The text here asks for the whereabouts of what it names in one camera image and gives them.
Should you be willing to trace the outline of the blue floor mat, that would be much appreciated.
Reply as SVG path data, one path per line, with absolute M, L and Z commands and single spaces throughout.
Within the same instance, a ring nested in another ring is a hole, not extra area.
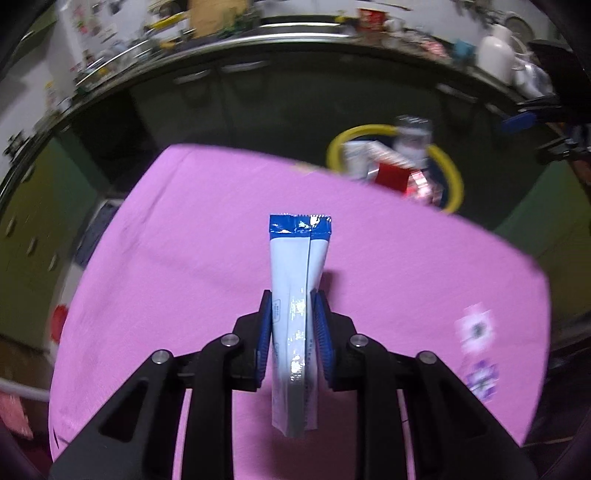
M 122 202 L 105 200 L 86 228 L 74 255 L 74 263 L 85 269 L 107 227 L 118 212 Z

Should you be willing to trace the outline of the steel kitchen sink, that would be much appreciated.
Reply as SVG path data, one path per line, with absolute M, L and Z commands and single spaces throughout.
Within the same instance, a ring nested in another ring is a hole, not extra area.
M 353 26 L 334 21 L 276 21 L 260 24 L 249 33 L 252 37 L 269 38 L 356 38 Z

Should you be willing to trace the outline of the pink tablecloth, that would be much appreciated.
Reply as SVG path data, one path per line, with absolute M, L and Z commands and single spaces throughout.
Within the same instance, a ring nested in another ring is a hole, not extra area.
M 69 310 L 54 479 L 533 479 L 536 262 L 253 152 L 167 148 Z

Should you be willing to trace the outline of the yellow rimmed trash bin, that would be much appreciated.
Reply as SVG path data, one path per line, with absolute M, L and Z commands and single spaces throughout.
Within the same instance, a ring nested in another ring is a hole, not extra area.
M 388 124 L 365 124 L 349 128 L 335 136 L 329 143 L 325 153 L 325 165 L 327 168 L 338 173 L 344 173 L 346 168 L 341 159 L 341 148 L 346 142 L 367 136 L 388 136 L 394 137 L 398 129 Z M 465 197 L 465 187 L 462 176 L 452 159 L 437 145 L 430 144 L 428 153 L 431 160 L 437 165 L 447 182 L 447 201 L 442 211 L 448 215 L 456 213 Z

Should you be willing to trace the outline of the white kettle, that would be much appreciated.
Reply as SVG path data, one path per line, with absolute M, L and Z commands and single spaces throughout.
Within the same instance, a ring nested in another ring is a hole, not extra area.
M 523 42 L 501 24 L 494 24 L 476 51 L 476 67 L 500 83 L 509 86 L 514 79 L 517 54 L 524 48 Z

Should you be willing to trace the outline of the clear plastic cup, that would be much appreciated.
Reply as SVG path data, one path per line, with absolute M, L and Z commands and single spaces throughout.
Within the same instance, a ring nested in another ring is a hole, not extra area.
M 394 151 L 412 162 L 417 169 L 426 169 L 429 162 L 428 147 L 433 134 L 432 122 L 422 117 L 400 115 L 394 127 L 397 129 Z

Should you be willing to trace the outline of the red lidded bucket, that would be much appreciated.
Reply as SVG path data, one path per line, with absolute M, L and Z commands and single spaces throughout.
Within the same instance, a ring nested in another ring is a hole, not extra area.
M 59 344 L 64 324 L 68 315 L 68 307 L 64 304 L 59 304 L 55 307 L 50 318 L 50 339 Z

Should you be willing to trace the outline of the red white milk carton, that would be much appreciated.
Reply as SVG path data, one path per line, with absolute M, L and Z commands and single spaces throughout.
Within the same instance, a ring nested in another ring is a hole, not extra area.
M 353 140 L 342 145 L 341 159 L 346 175 L 355 180 L 374 181 L 382 165 L 414 170 L 416 165 L 380 141 Z

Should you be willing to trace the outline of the red cola can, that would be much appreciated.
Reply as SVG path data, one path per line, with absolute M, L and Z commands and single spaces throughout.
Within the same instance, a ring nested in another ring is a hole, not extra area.
M 382 187 L 399 192 L 407 193 L 409 179 L 415 170 L 390 163 L 377 163 L 377 172 L 372 175 L 372 181 Z

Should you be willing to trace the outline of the wooden cutting board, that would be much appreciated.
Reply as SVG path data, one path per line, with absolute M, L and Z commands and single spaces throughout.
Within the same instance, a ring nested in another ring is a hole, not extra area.
M 205 37 L 232 26 L 249 9 L 247 0 L 189 0 L 188 18 L 194 37 Z

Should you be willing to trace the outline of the green kitchen cabinets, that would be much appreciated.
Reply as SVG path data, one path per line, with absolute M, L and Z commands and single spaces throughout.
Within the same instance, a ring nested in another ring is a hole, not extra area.
M 1 335 L 45 345 L 55 290 L 108 182 L 74 136 L 40 150 L 1 211 Z

